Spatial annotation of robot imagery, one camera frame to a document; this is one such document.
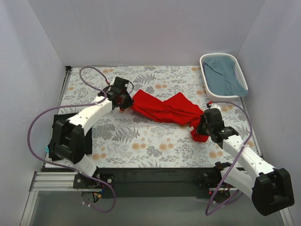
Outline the red t shirt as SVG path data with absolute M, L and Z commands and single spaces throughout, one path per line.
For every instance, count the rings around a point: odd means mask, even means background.
M 140 89 L 132 99 L 134 103 L 130 108 L 142 116 L 160 123 L 189 125 L 194 141 L 208 140 L 208 135 L 197 133 L 197 126 L 201 122 L 204 111 L 187 99 L 183 93 L 179 92 L 168 100 L 161 101 Z

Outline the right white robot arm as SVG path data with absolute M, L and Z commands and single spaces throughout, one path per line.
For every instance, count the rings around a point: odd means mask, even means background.
M 207 103 L 196 132 L 208 135 L 221 149 L 234 157 L 233 163 L 218 163 L 213 183 L 229 184 L 248 196 L 263 216 L 294 205 L 291 176 L 284 168 L 277 169 L 256 154 L 232 127 L 226 127 L 220 106 Z

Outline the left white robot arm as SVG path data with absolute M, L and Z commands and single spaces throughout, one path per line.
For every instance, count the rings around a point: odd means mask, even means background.
M 88 158 L 92 153 L 92 127 L 114 108 L 125 110 L 133 105 L 134 100 L 127 91 L 129 84 L 132 82 L 116 77 L 90 106 L 70 117 L 59 115 L 52 126 L 49 157 L 53 161 L 69 160 L 77 171 L 85 174 L 84 183 L 89 188 L 96 188 L 100 183 L 99 175 L 95 174 L 97 167 Z

